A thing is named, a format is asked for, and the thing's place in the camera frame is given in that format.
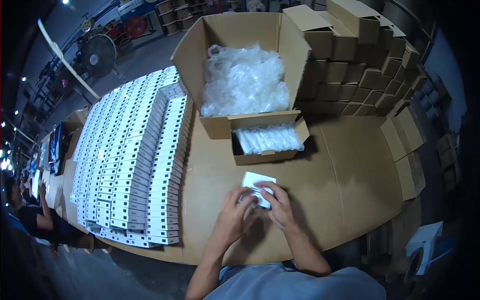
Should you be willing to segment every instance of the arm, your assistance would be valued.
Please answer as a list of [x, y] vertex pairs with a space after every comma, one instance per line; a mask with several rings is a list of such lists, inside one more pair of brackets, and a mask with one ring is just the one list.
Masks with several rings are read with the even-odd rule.
[[243, 221], [247, 208], [257, 201], [255, 196], [246, 196], [238, 203], [239, 198], [246, 193], [252, 193], [252, 190], [236, 186], [228, 192], [225, 206], [218, 215], [212, 235], [206, 243], [202, 260], [188, 284], [185, 299], [203, 299], [218, 287], [218, 276], [225, 252], [254, 221], [252, 216]]
[[272, 205], [268, 215], [283, 231], [298, 270], [317, 277], [330, 275], [332, 271], [327, 261], [295, 221], [287, 192], [270, 181], [258, 182], [255, 185], [270, 188], [274, 192], [272, 195], [262, 189], [262, 196]]
[[50, 214], [50, 209], [48, 208], [47, 201], [45, 200], [46, 190], [44, 183], [38, 189], [38, 194], [40, 195], [43, 216], [39, 214], [36, 215], [36, 225], [39, 229], [53, 230], [52, 215]]

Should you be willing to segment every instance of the plastic bag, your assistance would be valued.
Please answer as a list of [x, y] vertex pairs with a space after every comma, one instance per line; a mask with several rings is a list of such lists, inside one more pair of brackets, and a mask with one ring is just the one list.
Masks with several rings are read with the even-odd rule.
[[203, 117], [231, 116], [287, 110], [290, 96], [278, 53], [258, 44], [235, 49], [212, 45], [208, 49]]
[[296, 149], [303, 151], [305, 148], [298, 138], [294, 123], [242, 128], [235, 130], [234, 133], [238, 137], [245, 155], [261, 154], [266, 150], [281, 152]]

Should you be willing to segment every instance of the hand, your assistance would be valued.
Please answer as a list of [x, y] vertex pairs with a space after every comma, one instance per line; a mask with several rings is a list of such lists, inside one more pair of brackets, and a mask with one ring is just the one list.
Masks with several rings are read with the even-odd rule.
[[[285, 231], [286, 228], [295, 228], [297, 222], [293, 217], [287, 192], [271, 181], [261, 181], [254, 185], [262, 188], [262, 197], [271, 204], [272, 210], [268, 212], [268, 215], [275, 225], [282, 231]], [[267, 192], [265, 188], [271, 189], [273, 195]]]
[[47, 194], [47, 188], [45, 187], [45, 183], [42, 182], [42, 185], [38, 188], [38, 194], [40, 197], [43, 197], [45, 199], [45, 195]]
[[239, 185], [227, 193], [225, 205], [218, 215], [212, 235], [208, 239], [207, 247], [223, 254], [253, 224], [255, 220], [253, 216], [248, 216], [245, 221], [243, 221], [243, 216], [250, 205], [257, 202], [257, 197], [244, 196], [242, 202], [238, 203], [242, 195], [249, 193], [253, 193], [250, 188]]

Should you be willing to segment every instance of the wooden spool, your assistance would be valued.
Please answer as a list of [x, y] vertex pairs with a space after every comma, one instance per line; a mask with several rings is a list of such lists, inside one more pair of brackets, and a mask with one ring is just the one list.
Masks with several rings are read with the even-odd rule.
[[182, 31], [187, 31], [193, 25], [193, 16], [190, 16], [183, 20], [179, 20], [178, 22], [181, 22]]
[[177, 32], [180, 31], [180, 29], [177, 25], [177, 21], [173, 21], [170, 24], [165, 24], [164, 26], [167, 28], [167, 32], [168, 32], [167, 36], [174, 35], [174, 34], [176, 34]]
[[159, 4], [155, 5], [155, 7], [158, 9], [158, 12], [160, 14], [167, 13], [173, 9], [172, 0], [165, 0], [163, 2], [160, 2]]
[[185, 0], [173, 0], [173, 3], [175, 3], [175, 7], [182, 7], [183, 5], [187, 4]]
[[182, 7], [178, 7], [175, 9], [175, 12], [177, 13], [177, 19], [178, 20], [183, 20], [189, 17], [188, 13], [188, 5], [184, 5]]
[[173, 10], [166, 13], [162, 13], [159, 16], [162, 18], [163, 24], [170, 24], [177, 20], [177, 17], [175, 16], [175, 13]]

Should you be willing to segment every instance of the man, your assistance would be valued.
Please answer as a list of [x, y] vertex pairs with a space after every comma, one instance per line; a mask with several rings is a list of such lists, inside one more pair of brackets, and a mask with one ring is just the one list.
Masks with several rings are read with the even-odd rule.
[[252, 219], [243, 220], [248, 207], [257, 201], [250, 188], [237, 186], [225, 199], [205, 253], [190, 280], [187, 300], [196, 299], [386, 299], [385, 289], [365, 272], [349, 267], [331, 273], [330, 266], [310, 243], [295, 221], [288, 194], [273, 182], [258, 182], [272, 206], [268, 215], [283, 231], [297, 266], [281, 264], [232, 268], [220, 274], [227, 249], [238, 240]]

